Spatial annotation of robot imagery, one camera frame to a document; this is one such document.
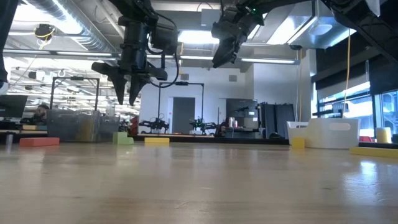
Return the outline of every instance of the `person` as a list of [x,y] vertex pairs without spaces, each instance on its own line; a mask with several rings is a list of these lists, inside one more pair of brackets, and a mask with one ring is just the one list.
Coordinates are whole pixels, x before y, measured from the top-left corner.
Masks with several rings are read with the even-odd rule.
[[47,110],[50,108],[47,105],[39,105],[35,110],[33,117],[23,118],[21,124],[29,125],[46,125],[47,124]]
[[4,66],[3,50],[6,45],[12,20],[17,11],[18,0],[0,0],[0,90],[8,86],[7,71]]

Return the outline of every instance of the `table surface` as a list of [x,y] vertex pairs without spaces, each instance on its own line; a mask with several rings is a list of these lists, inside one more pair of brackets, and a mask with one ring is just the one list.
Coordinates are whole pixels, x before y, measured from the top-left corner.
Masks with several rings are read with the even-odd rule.
[[0,223],[398,223],[398,159],[241,144],[0,148]]

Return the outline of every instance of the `red block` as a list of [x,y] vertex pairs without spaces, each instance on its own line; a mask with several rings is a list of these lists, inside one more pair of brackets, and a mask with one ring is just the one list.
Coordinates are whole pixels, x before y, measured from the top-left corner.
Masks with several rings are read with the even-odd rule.
[[22,138],[19,140],[19,146],[36,147],[36,146],[58,146],[60,138]]

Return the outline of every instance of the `yellow block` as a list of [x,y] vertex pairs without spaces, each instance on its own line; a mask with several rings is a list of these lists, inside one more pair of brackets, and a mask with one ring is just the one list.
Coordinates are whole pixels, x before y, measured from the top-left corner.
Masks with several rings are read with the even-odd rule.
[[377,156],[377,157],[388,157],[398,158],[398,149],[380,149],[370,147],[353,147],[349,149],[350,154],[362,155],[362,156]]
[[37,130],[37,126],[36,125],[22,125],[22,129],[23,130],[35,131],[35,130]]
[[170,143],[169,138],[145,138],[145,143]]
[[293,149],[305,149],[305,139],[304,138],[293,138],[292,148]]

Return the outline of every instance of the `ventilation duct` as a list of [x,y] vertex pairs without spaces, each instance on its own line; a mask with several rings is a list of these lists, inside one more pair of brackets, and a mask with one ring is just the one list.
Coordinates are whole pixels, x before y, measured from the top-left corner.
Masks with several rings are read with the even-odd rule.
[[115,48],[82,13],[72,0],[25,0],[51,15],[56,26],[66,34],[76,34],[74,41],[90,52],[115,52]]

